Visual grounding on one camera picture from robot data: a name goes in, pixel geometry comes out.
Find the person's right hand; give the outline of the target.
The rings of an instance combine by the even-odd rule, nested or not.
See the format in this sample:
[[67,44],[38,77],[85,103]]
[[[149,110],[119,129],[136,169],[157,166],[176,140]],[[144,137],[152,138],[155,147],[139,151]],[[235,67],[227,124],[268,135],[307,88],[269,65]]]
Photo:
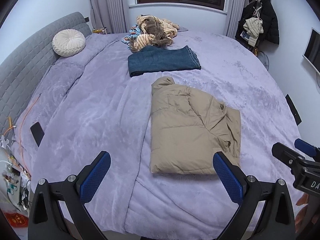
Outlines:
[[303,219],[305,217],[306,211],[308,209],[308,203],[309,203],[309,195],[307,193],[303,193],[303,195],[299,198],[299,200],[296,202],[297,206],[304,206],[299,213],[297,213],[295,217],[295,231],[298,232],[300,230],[301,224],[303,222]]

